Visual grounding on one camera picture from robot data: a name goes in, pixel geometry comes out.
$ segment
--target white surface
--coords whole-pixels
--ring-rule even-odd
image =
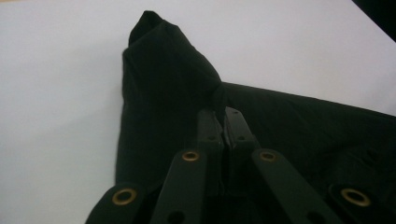
[[[113,185],[121,53],[145,9],[224,81],[396,115],[396,44],[348,0],[0,4],[0,223],[83,223]]]

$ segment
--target black garment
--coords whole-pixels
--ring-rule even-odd
[[[229,106],[243,113],[262,147],[281,152],[322,198],[330,184],[350,184],[396,208],[393,116],[223,83],[177,26],[149,11],[131,32],[123,72],[116,184],[157,192],[174,155],[194,147],[197,112],[209,107],[222,122]],[[226,199],[217,221],[256,223],[255,206],[246,198]]]

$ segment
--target round hole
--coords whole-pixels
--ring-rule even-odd
[[[183,154],[183,160],[185,161],[197,161],[198,159],[199,159],[199,154],[194,151],[185,152]]]
[[[313,223],[313,224],[324,224],[326,223],[326,219],[324,219],[323,215],[317,213],[317,212],[309,212],[306,215],[306,218]]]
[[[173,212],[169,214],[167,221],[171,224],[181,224],[184,221],[184,214],[182,212]]]
[[[126,205],[131,203],[136,198],[137,192],[134,189],[120,189],[112,198],[115,205]]]
[[[369,197],[356,189],[342,189],[341,195],[348,202],[360,207],[367,207],[371,204]]]
[[[276,155],[274,153],[267,151],[262,152],[260,157],[263,161],[274,161],[276,159]]]

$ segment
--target black fabric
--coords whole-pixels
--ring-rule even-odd
[[[283,153],[323,198],[330,184],[349,184],[395,210],[395,117],[222,83],[177,26],[148,11],[131,32],[123,72],[116,183],[158,189],[176,152],[194,147],[197,112],[212,108],[222,121],[227,105],[243,113],[262,147]],[[225,203],[231,208],[221,213],[249,211],[232,220],[259,219],[249,200],[227,202],[236,206]]]

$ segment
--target black plastic part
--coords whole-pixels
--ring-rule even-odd
[[[151,224],[204,223],[206,166],[203,151],[183,150],[176,154]]]
[[[250,194],[273,211],[276,223],[343,223],[279,152],[258,149],[251,158]]]
[[[116,198],[120,204],[114,203],[113,198],[117,196],[117,192],[121,192]],[[145,197],[146,191],[136,184],[118,184],[109,189],[96,204],[88,216],[86,224],[133,224],[138,219],[139,208]]]
[[[329,187],[329,196],[335,210],[348,223],[396,223],[396,215],[363,189],[350,185],[332,185]]]
[[[198,113],[197,147],[207,155],[207,196],[222,194],[221,155],[224,144],[221,138],[222,129],[211,109]]]
[[[257,146],[242,113],[226,107],[225,135],[229,144],[229,190],[240,190],[245,186],[244,173],[250,155]]]

